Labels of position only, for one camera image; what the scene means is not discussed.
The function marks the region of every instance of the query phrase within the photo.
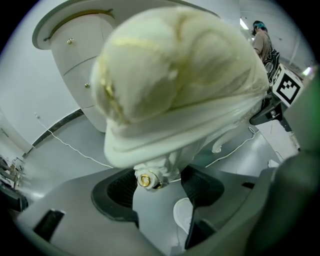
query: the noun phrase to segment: gold screw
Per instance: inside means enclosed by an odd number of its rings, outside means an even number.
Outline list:
[[[74,39],[73,39],[73,38],[70,38],[70,39],[68,39],[68,41],[67,41],[68,45],[73,44],[73,42],[74,42]]]
[[[151,183],[151,179],[147,174],[141,175],[140,180],[143,187],[148,187]]]

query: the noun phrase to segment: white cabinet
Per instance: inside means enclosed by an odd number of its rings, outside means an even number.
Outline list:
[[[107,14],[87,14],[60,26],[50,38],[50,47],[65,85],[91,123],[106,131],[106,118],[92,98],[90,73],[104,42],[115,27]]]
[[[89,83],[91,69],[95,60],[96,57],[88,59],[73,67],[63,76],[65,84],[80,108],[89,108],[95,104]]]
[[[95,105],[83,108],[82,111],[95,128],[97,128],[100,132],[106,132],[107,119],[97,110]]]
[[[109,35],[113,29],[110,19],[112,17],[105,14],[84,15],[70,20],[54,32],[50,46],[62,76],[74,66],[99,55],[105,42],[103,34]]]

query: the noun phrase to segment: gray floor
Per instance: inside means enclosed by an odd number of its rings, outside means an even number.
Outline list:
[[[83,154],[99,162],[108,164],[103,153],[104,134],[97,131],[85,116],[81,116],[55,135],[71,144]],[[251,138],[247,129],[222,146],[217,154],[211,152],[214,142],[204,147],[194,158],[193,164],[205,166],[223,157]],[[241,175],[259,176],[268,167],[268,161],[278,162],[278,157],[265,138],[257,133],[255,138],[245,143],[234,154],[212,165],[221,171]],[[85,159],[57,139],[49,136],[33,149],[25,159],[25,177],[20,190],[30,203],[41,199],[59,184],[77,177],[107,169],[89,159]],[[175,255],[183,251],[187,234],[179,228],[173,217],[175,203],[186,197],[180,182],[170,184],[155,193],[146,192],[138,186],[133,198],[133,209],[139,216],[140,231],[165,255]]]

